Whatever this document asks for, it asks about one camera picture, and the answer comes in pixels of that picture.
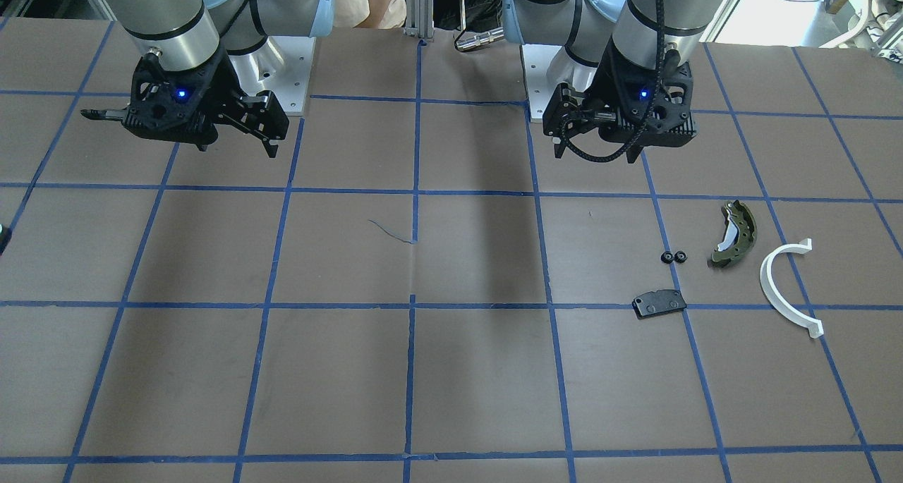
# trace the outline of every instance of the beige pants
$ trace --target beige pants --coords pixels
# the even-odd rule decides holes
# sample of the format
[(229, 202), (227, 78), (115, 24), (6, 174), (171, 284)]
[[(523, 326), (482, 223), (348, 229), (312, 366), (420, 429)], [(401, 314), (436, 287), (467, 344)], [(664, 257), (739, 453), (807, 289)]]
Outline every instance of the beige pants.
[[(370, 16), (370, 5), (367, 0), (335, 0), (334, 27), (355, 27)], [(394, 29), (404, 26), (407, 7), (404, 0), (392, 0), (380, 21), (381, 29)]]

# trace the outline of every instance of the white mounting plate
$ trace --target white mounting plate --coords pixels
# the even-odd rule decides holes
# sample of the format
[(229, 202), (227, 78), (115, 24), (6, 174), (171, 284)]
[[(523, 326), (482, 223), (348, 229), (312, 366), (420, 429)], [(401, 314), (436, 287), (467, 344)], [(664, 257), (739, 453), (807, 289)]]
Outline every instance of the white mounting plate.
[(238, 81), (248, 94), (260, 90), (273, 90), (287, 116), (303, 116), (310, 84), (310, 68), (313, 66), (314, 37), (273, 37), (284, 54), (285, 66), (274, 75), (258, 82), (257, 79)]
[(530, 100), (530, 121), (542, 122), (543, 111), (552, 98), (554, 85), (549, 84), (545, 73), (561, 46), (545, 44), (523, 44), (520, 58), (523, 61), (523, 84)]

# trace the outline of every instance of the coiled black cable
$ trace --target coiled black cable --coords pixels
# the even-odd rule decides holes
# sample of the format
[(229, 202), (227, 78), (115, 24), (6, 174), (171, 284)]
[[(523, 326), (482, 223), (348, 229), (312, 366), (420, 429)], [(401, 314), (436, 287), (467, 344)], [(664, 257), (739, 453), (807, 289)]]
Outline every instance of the coiled black cable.
[(561, 125), (558, 127), (558, 136), (561, 139), (561, 142), (570, 149), (571, 152), (574, 152), (575, 155), (584, 159), (584, 161), (590, 162), (611, 162), (614, 159), (618, 159), (624, 152), (628, 151), (630, 147), (638, 142), (639, 137), (646, 131), (646, 123), (649, 120), (649, 117), (652, 116), (652, 111), (655, 108), (655, 94), (658, 93), (658, 87), (662, 84), (662, 71), (664, 71), (665, 64), (665, 0), (655, 0), (655, 20), (658, 22), (658, 29), (655, 31), (655, 84), (653, 85), (653, 91), (651, 97), (649, 97), (649, 102), (646, 103), (646, 111), (643, 113), (643, 118), (639, 121), (639, 126), (636, 127), (633, 134), (630, 135), (630, 139), (626, 140), (623, 146), (617, 149), (616, 152), (611, 155), (592, 155), (591, 153), (584, 152), (582, 149), (577, 148), (577, 145), (574, 145), (571, 142), (571, 139), (567, 137), (566, 131), (569, 123), (581, 120), (580, 116), (571, 116), (571, 114), (567, 114), (564, 118), (562, 118)]

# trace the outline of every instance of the white arc-shaped object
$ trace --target white arc-shaped object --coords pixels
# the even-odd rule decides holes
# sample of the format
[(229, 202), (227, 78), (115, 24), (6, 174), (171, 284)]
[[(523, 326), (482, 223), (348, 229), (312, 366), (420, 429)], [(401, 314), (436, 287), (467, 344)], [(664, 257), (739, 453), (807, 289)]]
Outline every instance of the white arc-shaped object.
[(809, 336), (812, 336), (812, 338), (819, 338), (819, 336), (825, 335), (825, 329), (822, 327), (822, 322), (818, 319), (810, 318), (803, 312), (794, 309), (794, 306), (785, 300), (784, 297), (781, 296), (781, 293), (778, 293), (775, 278), (771, 274), (771, 265), (775, 261), (777, 255), (786, 254), (786, 252), (792, 252), (792, 254), (806, 254), (810, 250), (812, 250), (812, 238), (804, 239), (799, 244), (781, 245), (774, 249), (771, 254), (765, 256), (765, 261), (762, 261), (762, 267), (758, 270), (758, 281), (762, 284), (762, 293), (768, 298), (772, 307), (777, 309), (777, 311), (780, 312), (782, 316), (789, 319), (790, 322), (808, 329)]

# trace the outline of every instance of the white plastic part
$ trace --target white plastic part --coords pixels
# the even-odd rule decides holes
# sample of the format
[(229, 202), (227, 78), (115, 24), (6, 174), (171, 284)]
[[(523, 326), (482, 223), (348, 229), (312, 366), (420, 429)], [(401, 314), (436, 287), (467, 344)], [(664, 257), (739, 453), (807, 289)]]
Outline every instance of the white plastic part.
[(771, 265), (775, 261), (777, 255), (786, 254), (786, 252), (792, 252), (792, 254), (806, 254), (810, 250), (812, 250), (812, 238), (804, 239), (799, 244), (781, 245), (774, 249), (771, 254), (765, 256), (765, 261), (762, 261), (762, 267), (758, 271), (758, 281), (762, 284), (762, 293), (768, 298), (772, 307), (777, 309), (777, 311), (790, 320), (790, 322), (808, 329), (811, 338), (819, 338), (819, 336), (825, 335), (825, 329), (822, 327), (822, 322), (818, 319), (810, 318), (803, 312), (794, 309), (793, 305), (787, 302), (787, 300), (781, 296), (781, 293), (778, 293), (775, 279), (771, 274)]

